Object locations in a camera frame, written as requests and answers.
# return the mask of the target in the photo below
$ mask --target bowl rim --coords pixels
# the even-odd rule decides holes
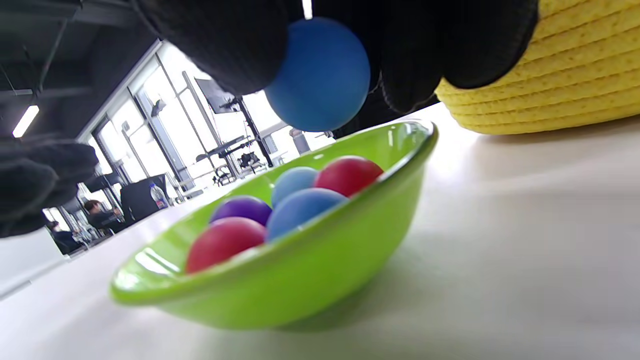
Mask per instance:
[[[297,247],[306,244],[306,241],[304,241],[303,239],[310,238],[309,236],[306,236],[309,231],[319,230],[319,228],[322,228],[325,222],[340,219],[345,212],[352,211],[367,199],[370,199],[371,193],[380,191],[384,188],[393,187],[398,181],[400,181],[400,179],[402,179],[403,174],[411,172],[413,169],[421,166],[429,158],[438,140],[438,128],[434,123],[428,121],[420,123],[412,119],[407,119],[400,122],[382,124],[380,126],[371,127],[369,129],[366,129],[365,131],[360,131],[358,133],[346,136],[338,140],[338,142],[346,141],[354,136],[362,136],[363,134],[366,134],[370,131],[379,130],[384,127],[392,128],[393,126],[403,125],[417,126],[419,129],[427,133],[427,137],[425,137],[420,145],[414,147],[407,155],[403,156],[393,166],[391,166],[389,170],[381,175],[378,178],[378,181],[376,181],[374,184],[370,185],[358,195],[350,198],[349,201],[307,222],[304,226],[300,227],[299,231],[292,232],[291,234],[284,236],[284,238],[278,240],[275,243],[265,243],[264,245],[255,248],[259,249],[258,251],[252,251],[248,254],[245,251],[238,256],[231,258],[229,261],[216,266],[212,266],[207,270],[203,270],[191,275],[172,277],[172,280],[170,282],[166,282],[164,286],[145,288],[143,290],[131,290],[130,288],[121,288],[120,286],[118,286],[118,276],[126,273],[125,267],[131,261],[135,261],[135,257],[144,252],[154,242],[159,241],[160,235],[169,231],[172,227],[176,226],[178,223],[191,216],[191,214],[189,214],[187,215],[187,217],[178,220],[165,232],[158,234],[152,242],[146,244],[140,250],[136,251],[127,259],[127,261],[125,261],[118,267],[111,279],[111,296],[117,302],[129,306],[153,305],[163,302],[169,302],[171,300],[186,297],[187,295],[192,293],[201,292],[203,289],[203,285],[205,284],[207,285],[207,291],[211,291],[214,286],[223,286],[224,284],[233,281],[235,278],[242,276],[247,272],[251,272],[256,266],[260,267],[260,264],[262,264],[263,262],[271,261],[271,259],[275,256],[282,256],[286,252],[295,251]],[[321,152],[323,149],[324,147],[313,151],[309,153],[308,156],[313,156],[315,153]],[[216,201],[223,200],[225,197],[229,196],[231,195],[226,194]],[[200,209],[202,209],[202,207],[194,210],[192,213],[199,211]]]

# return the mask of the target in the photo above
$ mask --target ceiling light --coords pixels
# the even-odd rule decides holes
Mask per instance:
[[[13,130],[14,138],[19,138],[24,135],[24,132],[27,131],[27,128],[29,128],[33,119],[38,115],[38,111],[40,111],[40,108],[37,105],[31,105],[27,111],[24,112],[22,119],[20,119],[20,122]]]
[[[311,0],[302,0],[302,10],[305,12],[305,19],[309,20],[313,17]]]

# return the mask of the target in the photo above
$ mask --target green bowl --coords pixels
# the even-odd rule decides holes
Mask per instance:
[[[437,138],[430,123],[390,124],[257,176],[141,249],[115,274],[111,294],[124,305],[157,306],[222,329],[278,327],[316,314],[364,286],[402,242]],[[270,202],[273,184],[285,170],[322,169],[343,155],[373,160],[385,174],[350,201],[276,243],[247,250],[203,272],[184,274],[190,245],[226,198],[253,195]]]

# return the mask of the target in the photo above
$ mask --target table surface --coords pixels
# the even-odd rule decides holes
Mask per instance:
[[[412,230],[357,296],[252,332],[114,304],[119,264],[210,193],[0,303],[0,359],[639,359],[640,122],[482,136],[441,104],[413,116],[440,143]]]

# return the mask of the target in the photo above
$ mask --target ceiling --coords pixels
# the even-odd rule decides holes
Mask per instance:
[[[104,81],[98,84],[95,80],[113,76],[98,72],[118,66],[99,64],[104,63],[101,48],[108,46],[124,56],[129,47],[120,42],[131,41],[131,37],[142,37],[145,44],[154,39],[141,26],[129,0],[0,1],[0,135],[10,134],[26,108],[37,104],[40,113],[27,134],[75,136],[83,125],[69,126],[67,117],[74,114],[68,104],[74,99],[104,102],[106,98],[94,99],[96,95],[108,96],[105,89],[98,88]],[[124,78],[138,59],[129,60],[133,63],[125,64],[128,69],[119,69],[115,77]],[[86,110],[82,116],[91,117],[90,112]],[[74,121],[86,123],[89,119]]]

